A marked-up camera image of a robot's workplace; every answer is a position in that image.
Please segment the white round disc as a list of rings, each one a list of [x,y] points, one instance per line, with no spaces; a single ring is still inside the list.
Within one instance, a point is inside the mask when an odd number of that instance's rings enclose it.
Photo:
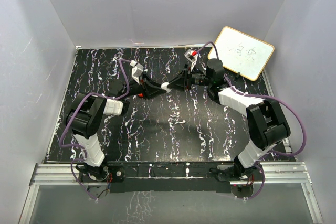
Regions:
[[[168,87],[170,83],[169,82],[164,82],[161,84],[161,89],[165,90],[166,92],[170,92],[171,89]]]

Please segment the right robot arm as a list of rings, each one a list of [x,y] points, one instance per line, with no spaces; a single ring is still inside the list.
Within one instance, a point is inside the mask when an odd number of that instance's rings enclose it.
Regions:
[[[232,167],[222,171],[225,178],[247,180],[256,163],[290,135],[290,127],[278,101],[269,97],[254,97],[240,94],[225,79],[221,60],[210,59],[205,72],[193,73],[192,64],[186,64],[172,81],[161,84],[161,88],[185,91],[192,85],[205,86],[208,97],[223,106],[228,106],[246,117],[249,142],[234,159]]]

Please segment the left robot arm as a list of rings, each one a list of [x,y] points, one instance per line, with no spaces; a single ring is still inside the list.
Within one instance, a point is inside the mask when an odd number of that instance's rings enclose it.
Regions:
[[[125,115],[130,105],[130,102],[126,100],[127,97],[138,95],[141,98],[153,99],[170,92],[168,85],[168,82],[158,83],[145,74],[140,78],[139,83],[131,80],[129,84],[124,84],[121,80],[112,80],[109,86],[109,94],[112,98],[91,95],[74,115],[86,96],[79,93],[65,118],[65,124],[69,125],[71,117],[74,117],[70,129],[84,151],[82,167],[77,166],[76,169],[95,181],[104,181],[108,177],[109,170],[98,140],[98,129],[103,116]]]

